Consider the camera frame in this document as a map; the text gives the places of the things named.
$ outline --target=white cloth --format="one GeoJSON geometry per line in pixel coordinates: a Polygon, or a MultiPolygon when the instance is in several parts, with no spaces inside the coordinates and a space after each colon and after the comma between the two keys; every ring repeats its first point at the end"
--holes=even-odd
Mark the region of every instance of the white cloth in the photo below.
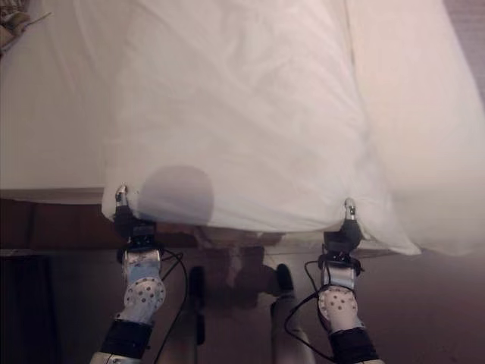
{"type": "Polygon", "coordinates": [[[139,0],[108,150],[103,212],[313,231],[355,199],[365,230],[417,253],[368,145],[345,35],[320,0],[139,0]]]}
{"type": "Polygon", "coordinates": [[[422,247],[485,245],[485,114],[441,0],[348,0],[356,75],[399,217],[422,247]]]}

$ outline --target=wire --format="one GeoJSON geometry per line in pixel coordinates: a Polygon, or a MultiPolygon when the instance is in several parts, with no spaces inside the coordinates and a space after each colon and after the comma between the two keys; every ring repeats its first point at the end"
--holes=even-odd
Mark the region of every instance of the wire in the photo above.
{"type": "Polygon", "coordinates": [[[179,264],[179,262],[182,262],[183,253],[178,253],[178,254],[175,254],[174,256],[169,256],[165,259],[162,259],[161,261],[164,262],[172,258],[177,258],[177,261],[174,264],[172,264],[172,266],[167,270],[167,272],[163,275],[163,277],[161,277],[162,281],[164,281],[168,277],[168,275],[175,269],[175,267],[177,267],[177,264],[179,264]]]}
{"type": "Polygon", "coordinates": [[[304,344],[306,347],[310,348],[311,350],[313,350],[316,354],[318,354],[319,356],[321,356],[322,358],[328,360],[329,362],[335,362],[335,360],[328,356],[328,355],[325,355],[323,354],[320,350],[316,349],[315,347],[313,347],[310,343],[306,342],[305,340],[301,339],[300,336],[297,336],[295,335],[294,333],[291,332],[291,330],[288,329],[288,323],[289,323],[289,320],[296,314],[296,312],[300,309],[300,307],[302,307],[303,305],[305,305],[307,302],[309,302],[310,300],[313,300],[315,298],[318,298],[318,293],[317,292],[314,292],[312,293],[310,296],[306,297],[302,302],[300,302],[298,305],[296,305],[295,307],[292,308],[292,310],[289,312],[289,315],[288,317],[286,317],[286,320],[285,320],[285,324],[284,324],[284,328],[285,328],[285,331],[286,333],[295,338],[296,340],[298,340],[300,343],[304,344]]]}
{"type": "Polygon", "coordinates": [[[313,277],[311,276],[310,272],[308,271],[308,266],[310,264],[315,264],[315,263],[318,263],[318,260],[311,260],[310,262],[306,262],[305,263],[305,273],[306,275],[308,276],[308,278],[310,279],[310,282],[311,282],[311,285],[313,287],[313,291],[314,292],[318,292],[318,288],[317,288],[317,285],[313,279],[313,277]]]}
{"type": "Polygon", "coordinates": [[[175,324],[176,324],[178,318],[180,317],[180,314],[182,313],[182,310],[183,310],[183,307],[185,306],[185,302],[187,301],[187,295],[188,295],[188,292],[189,292],[189,278],[187,276],[187,270],[186,270],[185,265],[183,264],[183,262],[182,262],[182,260],[180,258],[180,255],[183,256],[183,254],[182,253],[175,254],[175,253],[171,252],[168,249],[166,249],[165,252],[167,252],[168,254],[170,254],[171,257],[175,258],[177,261],[172,265],[172,267],[168,270],[168,272],[165,273],[164,277],[165,276],[168,276],[168,273],[170,273],[170,271],[173,268],[175,268],[175,266],[177,266],[177,264],[180,264],[180,266],[182,267],[182,271],[183,271],[183,279],[185,281],[185,283],[184,283],[184,293],[183,293],[182,303],[180,304],[180,308],[179,308],[177,314],[175,315],[175,318],[172,321],[172,323],[171,323],[171,325],[170,325],[170,327],[169,327],[169,329],[167,331],[167,334],[165,335],[164,340],[162,341],[162,343],[160,345],[160,349],[158,349],[157,356],[155,357],[155,360],[153,361],[153,364],[156,364],[156,362],[160,358],[161,351],[163,350],[165,344],[167,343],[168,337],[170,336],[171,332],[173,331],[173,329],[175,327],[175,324]]]}

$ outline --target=dark floor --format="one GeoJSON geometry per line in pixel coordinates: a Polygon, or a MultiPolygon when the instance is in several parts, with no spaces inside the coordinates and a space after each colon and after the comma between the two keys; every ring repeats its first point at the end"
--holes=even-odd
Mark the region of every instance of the dark floor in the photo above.
{"type": "MultiPolygon", "coordinates": [[[[207,339],[199,362],[269,363],[269,306],[274,297],[272,268],[286,263],[299,298],[311,293],[303,263],[318,250],[246,248],[240,251],[188,249],[188,267],[205,267],[207,339]]],[[[483,359],[485,251],[462,258],[435,253],[381,256],[362,260],[358,301],[380,355],[388,363],[470,363],[483,359]]],[[[113,252],[71,253],[52,257],[53,286],[63,362],[86,363],[99,348],[111,318],[120,310],[124,283],[113,252]]],[[[182,299],[180,270],[167,279],[167,301],[156,315],[151,345],[161,343],[182,299]]],[[[311,341],[328,350],[315,316],[302,310],[311,341]]],[[[152,362],[156,349],[143,362],[152,362]]]]}

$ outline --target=pillow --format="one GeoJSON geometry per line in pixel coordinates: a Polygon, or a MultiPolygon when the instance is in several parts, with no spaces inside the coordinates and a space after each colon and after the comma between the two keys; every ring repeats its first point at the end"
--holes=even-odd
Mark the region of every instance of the pillow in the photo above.
{"type": "Polygon", "coordinates": [[[114,85],[103,212],[315,231],[351,196],[381,246],[417,253],[368,138],[342,28],[321,0],[138,1],[114,85]]]}

